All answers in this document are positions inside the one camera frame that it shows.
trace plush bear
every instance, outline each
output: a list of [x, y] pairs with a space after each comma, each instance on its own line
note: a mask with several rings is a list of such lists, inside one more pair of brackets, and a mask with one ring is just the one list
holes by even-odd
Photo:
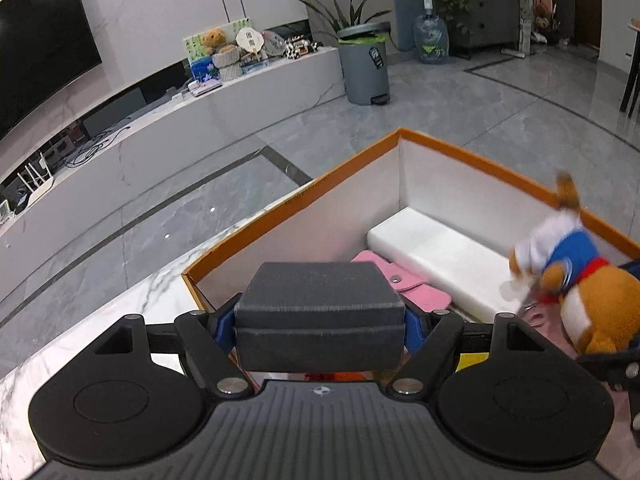
[[598, 254], [571, 177], [556, 184], [558, 209], [511, 250], [511, 272], [537, 276], [540, 291], [558, 299], [578, 353], [623, 351], [640, 331], [640, 281]]
[[207, 56], [213, 56], [216, 51], [216, 47], [226, 43], [226, 36], [223, 30], [220, 28], [212, 28], [207, 32], [203, 32], [200, 35], [202, 44], [205, 46], [205, 52]]

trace white foam block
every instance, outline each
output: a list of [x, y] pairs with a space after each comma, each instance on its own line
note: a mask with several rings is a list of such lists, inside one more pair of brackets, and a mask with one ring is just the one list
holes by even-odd
[[516, 314], [528, 292], [528, 283], [512, 279], [506, 257], [409, 207], [369, 231], [367, 242], [481, 322]]

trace gray tile floor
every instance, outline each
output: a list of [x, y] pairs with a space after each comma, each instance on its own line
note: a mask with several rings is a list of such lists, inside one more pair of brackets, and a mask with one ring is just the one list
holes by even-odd
[[[406, 62], [389, 77], [387, 106], [340, 98], [274, 124], [80, 235], [0, 301], [0, 377], [127, 287], [295, 189], [294, 180], [323, 174], [399, 126], [546, 186], [569, 170], [585, 206], [640, 241], [640, 125], [618, 111], [621, 73], [549, 50], [525, 60], [489, 52], [443, 66]], [[292, 174], [295, 166], [302, 172]]]

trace marble countertop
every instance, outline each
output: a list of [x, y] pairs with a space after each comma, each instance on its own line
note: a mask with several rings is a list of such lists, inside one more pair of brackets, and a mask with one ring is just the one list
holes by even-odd
[[[28, 407], [31, 397], [49, 378], [125, 314], [142, 314], [145, 322], [151, 324], [173, 322], [180, 314], [194, 310], [196, 304], [181, 277], [184, 269], [225, 237], [305, 187], [276, 200], [164, 266], [84, 318], [0, 380], [0, 479], [28, 478], [44, 464], [31, 433]], [[177, 356], [153, 354], [152, 359], [181, 372]]]

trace dresser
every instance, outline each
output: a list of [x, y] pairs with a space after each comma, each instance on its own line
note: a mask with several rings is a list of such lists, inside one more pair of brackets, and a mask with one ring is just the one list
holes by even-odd
[[458, 30], [451, 35], [452, 45], [476, 48], [501, 43], [518, 43], [520, 0], [468, 0], [470, 34]]

